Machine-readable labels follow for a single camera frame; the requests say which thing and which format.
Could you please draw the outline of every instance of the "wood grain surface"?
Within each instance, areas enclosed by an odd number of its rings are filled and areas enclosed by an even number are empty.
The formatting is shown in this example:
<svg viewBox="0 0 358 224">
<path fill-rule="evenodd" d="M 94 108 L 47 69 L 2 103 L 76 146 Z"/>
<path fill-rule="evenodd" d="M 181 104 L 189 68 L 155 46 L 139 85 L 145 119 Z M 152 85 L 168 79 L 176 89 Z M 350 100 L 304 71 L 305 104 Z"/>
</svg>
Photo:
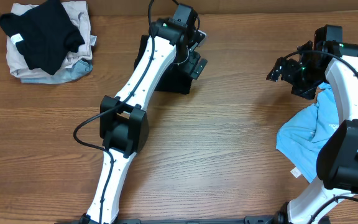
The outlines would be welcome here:
<svg viewBox="0 0 358 224">
<path fill-rule="evenodd" d="M 89 207 L 102 153 L 77 144 L 77 124 L 98 112 L 133 71 L 144 16 L 92 17 L 94 70 L 63 85 L 24 85 L 9 74 L 0 29 L 0 223 L 76 220 Z M 276 59 L 313 40 L 325 24 L 343 26 L 358 44 L 358 12 L 201 16 L 208 59 L 189 95 L 154 93 L 150 136 L 133 161 L 120 218 L 243 218 L 273 215 L 308 185 L 275 150 L 278 129 L 313 101 L 268 82 Z M 80 137 L 101 143 L 98 122 Z M 358 223 L 358 204 L 343 202 L 333 223 Z"/>
<path fill-rule="evenodd" d="M 13 3 L 41 4 L 46 0 L 0 0 L 0 13 L 8 13 Z M 87 1 L 92 16 L 146 16 L 148 0 L 90 0 Z M 284 12 L 333 12 L 358 10 L 358 0 L 182 0 L 200 14 L 227 13 L 284 13 Z M 156 0 L 154 15 L 175 12 L 171 0 Z"/>
</svg>

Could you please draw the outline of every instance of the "clothing tag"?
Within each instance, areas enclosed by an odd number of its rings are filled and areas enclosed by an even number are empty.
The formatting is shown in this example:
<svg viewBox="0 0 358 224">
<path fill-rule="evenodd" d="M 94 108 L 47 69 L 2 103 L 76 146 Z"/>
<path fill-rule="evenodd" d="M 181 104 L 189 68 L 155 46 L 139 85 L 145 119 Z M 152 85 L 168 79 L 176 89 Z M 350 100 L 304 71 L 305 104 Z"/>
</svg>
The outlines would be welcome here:
<svg viewBox="0 0 358 224">
<path fill-rule="evenodd" d="M 11 41 L 13 44 L 16 44 L 20 41 L 23 41 L 23 37 L 20 34 L 15 34 L 11 37 Z"/>
<path fill-rule="evenodd" d="M 302 173 L 298 170 L 298 168 L 294 168 L 291 170 L 291 174 L 295 177 L 298 178 L 300 175 L 302 175 Z"/>
<path fill-rule="evenodd" d="M 98 37 L 91 35 L 91 46 L 92 47 L 96 44 L 96 38 L 98 38 Z"/>
</svg>

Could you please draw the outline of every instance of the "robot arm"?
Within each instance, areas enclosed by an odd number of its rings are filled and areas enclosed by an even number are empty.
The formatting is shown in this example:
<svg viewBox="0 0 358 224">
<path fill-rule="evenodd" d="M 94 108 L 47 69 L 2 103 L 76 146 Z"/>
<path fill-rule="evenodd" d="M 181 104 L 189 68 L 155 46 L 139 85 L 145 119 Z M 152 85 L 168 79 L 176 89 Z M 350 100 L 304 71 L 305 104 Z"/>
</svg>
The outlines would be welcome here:
<svg viewBox="0 0 358 224">
<path fill-rule="evenodd" d="M 323 218 L 341 200 L 320 208 L 335 196 L 358 194 L 358 45 L 342 43 L 342 28 L 325 26 L 316 31 L 314 50 L 308 42 L 298 48 L 300 61 L 279 58 L 267 79 L 293 85 L 292 93 L 313 99 L 322 82 L 331 85 L 341 124 L 317 160 L 317 177 L 301 195 L 276 213 L 273 223 L 329 223 Z M 339 58 L 326 57 L 327 52 Z"/>
<path fill-rule="evenodd" d="M 149 135 L 146 110 L 153 92 L 158 86 L 159 90 L 177 92 L 175 88 L 178 84 L 175 82 L 180 82 L 184 83 L 181 92 L 188 93 L 191 80 L 197 79 L 205 68 L 207 61 L 200 60 L 199 53 L 194 51 L 206 39 L 204 32 L 195 29 L 196 18 L 197 13 L 193 8 L 179 4 L 173 18 L 154 22 L 154 56 L 143 80 L 139 82 L 153 51 L 151 37 L 144 49 L 141 46 L 141 59 L 129 81 L 114 98 L 103 98 L 101 113 L 121 103 L 125 104 L 117 113 L 101 117 L 100 136 L 104 139 L 103 146 L 109 149 L 110 154 L 104 152 L 96 194 L 79 224 L 111 224 L 116 221 L 128 168 Z M 126 99 L 135 86 L 137 88 L 133 96 L 122 102 L 120 99 Z M 129 114 L 129 118 L 120 116 L 121 113 Z"/>
</svg>

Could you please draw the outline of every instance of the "black cable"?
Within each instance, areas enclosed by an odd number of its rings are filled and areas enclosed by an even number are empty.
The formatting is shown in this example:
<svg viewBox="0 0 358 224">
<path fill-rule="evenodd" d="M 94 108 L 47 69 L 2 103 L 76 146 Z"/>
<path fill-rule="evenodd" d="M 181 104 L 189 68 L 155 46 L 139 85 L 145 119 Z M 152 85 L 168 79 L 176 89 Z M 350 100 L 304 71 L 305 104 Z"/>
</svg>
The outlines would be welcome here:
<svg viewBox="0 0 358 224">
<path fill-rule="evenodd" d="M 198 25 L 197 25 L 197 31 L 198 31 L 200 29 L 200 24 L 201 24 L 200 18 L 198 16 L 197 16 L 197 21 L 198 21 Z"/>
<path fill-rule="evenodd" d="M 290 53 L 289 55 L 285 56 L 284 59 L 287 59 L 291 56 L 294 56 L 294 55 L 297 55 L 297 54 L 322 54 L 322 55 L 328 55 L 332 58 L 335 58 L 336 60 L 342 62 L 343 64 L 345 64 L 353 73 L 354 73 L 354 76 L 357 77 L 358 79 L 358 71 L 352 66 L 350 65 L 347 61 L 343 60 L 342 58 L 334 55 L 334 54 L 331 54 L 331 53 L 327 53 L 327 52 L 322 52 L 322 51 L 319 51 L 319 50 L 300 50 L 300 51 L 296 51 L 296 52 L 293 52 L 293 53 Z"/>
<path fill-rule="evenodd" d="M 323 211 L 328 205 L 330 205 L 333 202 L 339 203 L 338 200 L 339 199 L 348 199 L 351 200 L 353 202 L 358 202 L 358 198 L 354 198 L 354 197 L 348 197 L 348 196 L 334 196 L 332 199 L 330 199 L 329 201 L 327 201 L 326 203 L 324 203 L 324 205 L 322 205 L 310 218 L 308 224 L 312 224 L 315 220 L 316 217 L 320 214 L 321 211 Z"/>
<path fill-rule="evenodd" d="M 90 143 L 87 143 L 87 142 L 84 142 L 82 140 L 80 140 L 77 136 L 77 133 L 78 131 L 85 125 L 87 125 L 88 123 L 106 115 L 106 114 L 109 114 L 109 113 L 115 113 L 118 109 L 120 109 L 122 106 L 124 106 L 126 104 L 126 102 L 129 101 L 129 99 L 134 95 L 134 93 L 136 92 L 136 89 L 139 87 L 139 85 L 142 83 L 142 80 L 144 79 L 144 77 L 146 76 L 146 73 L 147 71 L 149 70 L 150 68 L 150 65 L 153 61 L 153 58 L 154 58 L 154 50 L 155 50 L 155 41 L 154 41 L 154 31 L 153 31 L 153 27 L 152 27 L 152 19 L 151 19 L 151 9 L 152 9 L 152 5 L 153 5 L 153 2 L 154 0 L 150 0 L 150 4 L 149 4 L 149 10 L 148 10 L 148 13 L 147 13 L 147 17 L 149 19 L 149 29 L 150 29 L 150 36 L 151 36 L 151 39 L 152 39 L 152 53 L 151 53 L 151 56 L 150 56 L 150 60 L 142 74 L 142 76 L 139 78 L 139 81 L 136 83 L 134 89 L 129 93 L 129 96 L 122 102 L 120 102 L 119 105 L 113 107 L 113 108 L 110 108 L 108 109 L 107 111 L 103 112 L 103 113 L 100 113 L 96 116 L 93 116 L 92 118 L 90 119 L 87 119 L 86 121 L 82 122 L 81 124 L 79 124 L 75 129 L 74 129 L 74 132 L 73 132 L 73 137 L 75 139 L 76 142 L 80 143 L 81 145 L 84 145 L 84 146 L 88 146 L 88 147 L 92 147 L 94 149 L 99 149 L 99 150 L 102 150 L 104 152 L 106 152 L 109 157 L 110 157 L 110 170 L 109 170 L 109 174 L 107 176 L 107 179 L 106 179 L 106 183 L 103 187 L 103 192 L 102 192 L 102 196 L 101 196 L 101 200 L 100 200 L 100 214 L 99 214 L 99 224 L 102 224 L 102 216 L 103 216 L 103 202 L 104 202 L 104 194 L 106 193 L 106 189 L 107 189 L 107 186 L 108 186 L 108 183 L 109 183 L 109 180 L 111 178 L 111 174 L 112 174 L 112 168 L 114 166 L 114 158 L 112 156 L 112 154 L 109 152 L 109 149 L 104 149 L 103 147 L 100 147 L 100 146 L 97 146 L 97 145 L 94 145 L 94 144 L 90 144 Z"/>
</svg>

